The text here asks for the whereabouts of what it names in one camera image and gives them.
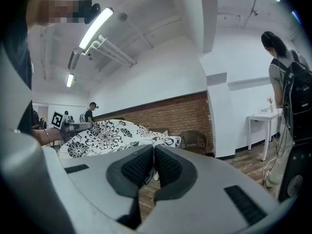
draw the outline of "small plant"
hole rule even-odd
[[[267,97],[267,101],[268,101],[268,103],[272,106],[273,99],[272,99],[272,97],[271,97],[271,96],[270,96],[270,97]]]

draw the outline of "baseboard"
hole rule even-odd
[[[272,137],[274,137],[274,138],[278,138],[279,136],[280,136],[279,133],[277,133],[277,134],[275,134],[275,135],[272,135]],[[261,141],[259,141],[259,142],[257,142],[257,143],[252,144],[252,147],[261,145],[261,144],[263,144],[264,142],[265,142],[265,139],[264,139],[264,140],[261,140]],[[241,148],[235,149],[235,153],[238,153],[238,152],[241,152],[241,151],[244,151],[244,150],[248,150],[248,146],[243,146],[243,147],[241,147]]]
[[[232,159],[232,158],[235,158],[235,154],[223,156],[223,157],[217,157],[217,159],[221,159],[221,160],[228,160],[228,159]]]

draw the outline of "headphones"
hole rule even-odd
[[[84,23],[89,24],[92,22],[94,18],[96,18],[99,14],[101,14],[101,7],[98,3],[92,5],[90,10],[87,9],[87,13],[84,16]]]
[[[96,108],[98,108],[98,105],[93,101],[91,102],[90,104],[95,104],[96,105]]]
[[[272,37],[275,35],[272,32],[269,32],[269,33],[264,32],[263,34],[270,40],[271,45],[274,46],[273,41],[272,41]]]

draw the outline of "wicker chair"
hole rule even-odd
[[[208,148],[206,136],[199,131],[186,131],[179,135],[181,148],[192,153],[214,157],[212,148]]]

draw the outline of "floral fabric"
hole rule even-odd
[[[94,123],[93,128],[71,138],[59,150],[60,159],[96,156],[138,145],[167,145],[178,148],[180,137],[152,132],[129,121],[112,119]]]

